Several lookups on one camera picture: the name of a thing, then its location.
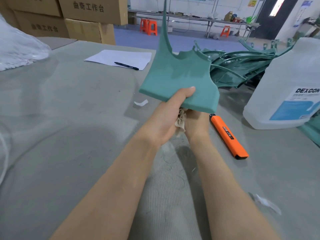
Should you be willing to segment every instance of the stool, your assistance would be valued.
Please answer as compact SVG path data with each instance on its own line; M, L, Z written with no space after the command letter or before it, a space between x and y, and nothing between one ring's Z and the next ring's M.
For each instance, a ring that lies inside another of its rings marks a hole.
M141 21L140 21L140 32L142 30L142 32L148 33L148 23L149 23L148 19L145 19L145 18L141 19Z
M151 35L151 33L158 35L158 27L157 27L157 21L155 20L149 20L148 22L148 35Z
M230 34L230 26L225 26L225 27L223 28L222 32L221 32L220 37L223 36L223 35L225 35L226 37L228 37L229 34Z

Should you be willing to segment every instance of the purple floor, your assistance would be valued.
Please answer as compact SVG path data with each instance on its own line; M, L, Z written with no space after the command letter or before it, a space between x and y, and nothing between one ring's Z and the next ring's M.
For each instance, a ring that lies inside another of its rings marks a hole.
M139 32L129 29L114 29L115 42L116 45L120 46L130 46L136 48L152 49L156 50L158 48L160 34L147 35L144 32ZM179 51L188 51L191 50L194 46L194 40L197 40L197 43L201 49L207 48L210 50L224 50L226 52L234 51L244 51L246 50L242 44L234 41L226 40L214 40L206 39L199 37L190 37L182 35L169 34L169 40L173 52Z

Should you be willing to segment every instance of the plastic bottle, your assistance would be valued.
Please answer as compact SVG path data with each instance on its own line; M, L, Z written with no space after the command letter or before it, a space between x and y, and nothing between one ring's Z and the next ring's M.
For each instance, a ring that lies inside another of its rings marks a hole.
M243 116L257 130L303 125L320 109L320 40L300 38L272 60Z

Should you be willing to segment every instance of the yellow sign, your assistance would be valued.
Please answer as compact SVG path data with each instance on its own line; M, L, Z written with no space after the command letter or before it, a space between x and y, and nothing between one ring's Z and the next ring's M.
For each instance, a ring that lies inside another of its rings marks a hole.
M257 0L250 0L248 7L254 7L257 4Z

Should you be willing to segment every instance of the white paper sheet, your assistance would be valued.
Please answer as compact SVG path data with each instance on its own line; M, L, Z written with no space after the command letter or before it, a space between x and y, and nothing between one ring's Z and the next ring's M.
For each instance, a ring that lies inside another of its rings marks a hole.
M120 62L132 67L137 67L139 70L143 70L150 60L151 52L130 52L108 49L85 59L85 61L93 61L105 65L125 68L124 66L115 64L115 62Z
M148 103L148 100L144 100L142 103L137 103L137 102L134 102L136 105L139 105L139 106L145 106L147 103Z

